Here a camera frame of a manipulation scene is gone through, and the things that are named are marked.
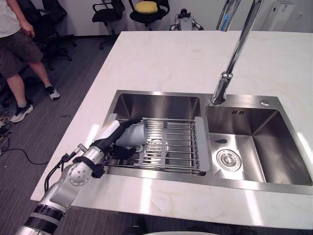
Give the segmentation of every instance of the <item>kitchen island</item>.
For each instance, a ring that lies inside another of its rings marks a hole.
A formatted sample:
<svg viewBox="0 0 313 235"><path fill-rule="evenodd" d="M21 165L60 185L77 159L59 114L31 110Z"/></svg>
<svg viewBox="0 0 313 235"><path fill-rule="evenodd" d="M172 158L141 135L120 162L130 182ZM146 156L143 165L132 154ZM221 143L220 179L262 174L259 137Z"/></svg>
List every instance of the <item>kitchen island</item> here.
<svg viewBox="0 0 313 235"><path fill-rule="evenodd" d="M79 143L91 144L116 90L213 93L240 32L123 32L54 152L48 172ZM312 173L313 34L251 32L228 94L279 97ZM55 173L50 184L58 180ZM313 229L313 196L103 175L81 189L74 206L216 223Z"/></svg>

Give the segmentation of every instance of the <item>office chair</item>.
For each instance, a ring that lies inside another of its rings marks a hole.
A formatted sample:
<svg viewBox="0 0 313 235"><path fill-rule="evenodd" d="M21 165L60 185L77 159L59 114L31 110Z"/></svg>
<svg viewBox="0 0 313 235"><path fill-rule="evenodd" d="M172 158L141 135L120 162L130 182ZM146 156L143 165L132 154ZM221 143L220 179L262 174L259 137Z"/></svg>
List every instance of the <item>office chair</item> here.
<svg viewBox="0 0 313 235"><path fill-rule="evenodd" d="M133 1L129 0L129 3L133 9L133 12L130 14L130 17L133 21L137 21L139 23L144 23L146 27L149 27L149 30L151 31L151 23L161 20L164 16L166 16L170 12L170 5L168 3L168 0L152 0L152 1L141 1L137 3L136 9L134 7ZM149 8L152 8L150 11L141 11L139 9L139 5L148 5Z"/></svg>
<svg viewBox="0 0 313 235"><path fill-rule="evenodd" d="M36 9L31 0L18 0L18 4L27 21L34 27L34 42L36 42L39 48L46 51L49 69L53 70L51 66L53 57L65 57L71 61L72 58L67 54L66 50L59 48L59 34L55 26L51 24L50 13L43 9Z"/></svg>
<svg viewBox="0 0 313 235"><path fill-rule="evenodd" d="M92 5L95 14L92 17L92 22L103 22L105 26L109 26L112 31L112 35L109 39L104 40L100 43L100 50L103 50L103 44L116 40L118 35L116 35L113 27L112 22L119 21L123 17L123 12L125 11L125 6L122 3L122 0L112 0L111 2L94 4ZM96 10L96 6L105 5L105 9Z"/></svg>
<svg viewBox="0 0 313 235"><path fill-rule="evenodd" d="M65 16L67 15L66 10L59 4L58 0L43 0L43 6L46 11L49 12L49 20L53 25L58 25L61 23ZM77 44L72 40L74 38L74 34L60 36L58 32L58 39L65 43L71 43L74 47Z"/></svg>

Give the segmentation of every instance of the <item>yellow seat cushion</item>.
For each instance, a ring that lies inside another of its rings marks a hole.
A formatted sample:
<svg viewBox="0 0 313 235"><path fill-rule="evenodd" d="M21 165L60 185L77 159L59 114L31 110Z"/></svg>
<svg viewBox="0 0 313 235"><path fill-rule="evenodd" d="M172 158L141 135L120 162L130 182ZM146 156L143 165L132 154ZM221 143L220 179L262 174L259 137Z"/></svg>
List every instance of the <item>yellow seat cushion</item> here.
<svg viewBox="0 0 313 235"><path fill-rule="evenodd" d="M136 4L136 11L141 14L154 14L157 12L157 3L154 1L141 1Z"/></svg>

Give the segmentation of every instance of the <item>shorts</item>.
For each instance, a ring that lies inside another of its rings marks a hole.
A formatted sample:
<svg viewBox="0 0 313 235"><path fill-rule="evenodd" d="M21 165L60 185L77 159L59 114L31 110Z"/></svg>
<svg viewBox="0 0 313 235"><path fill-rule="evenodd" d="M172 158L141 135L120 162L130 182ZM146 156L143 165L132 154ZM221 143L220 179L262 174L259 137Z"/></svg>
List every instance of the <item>shorts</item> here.
<svg viewBox="0 0 313 235"><path fill-rule="evenodd" d="M41 61L43 54L22 29L16 33L0 38L0 73L5 78L20 72L22 61Z"/></svg>

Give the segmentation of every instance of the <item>double sink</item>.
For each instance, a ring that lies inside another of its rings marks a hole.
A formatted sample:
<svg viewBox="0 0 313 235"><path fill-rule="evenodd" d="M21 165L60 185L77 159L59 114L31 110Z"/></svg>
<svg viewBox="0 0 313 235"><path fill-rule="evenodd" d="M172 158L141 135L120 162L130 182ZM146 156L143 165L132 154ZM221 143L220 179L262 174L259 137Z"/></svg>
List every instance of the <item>double sink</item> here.
<svg viewBox="0 0 313 235"><path fill-rule="evenodd" d="M209 170L204 175L127 167L109 174L180 181L228 188L313 194L303 159L308 159L278 98L228 95L212 105L210 94L118 90L110 114L116 119L170 118L204 121Z"/></svg>

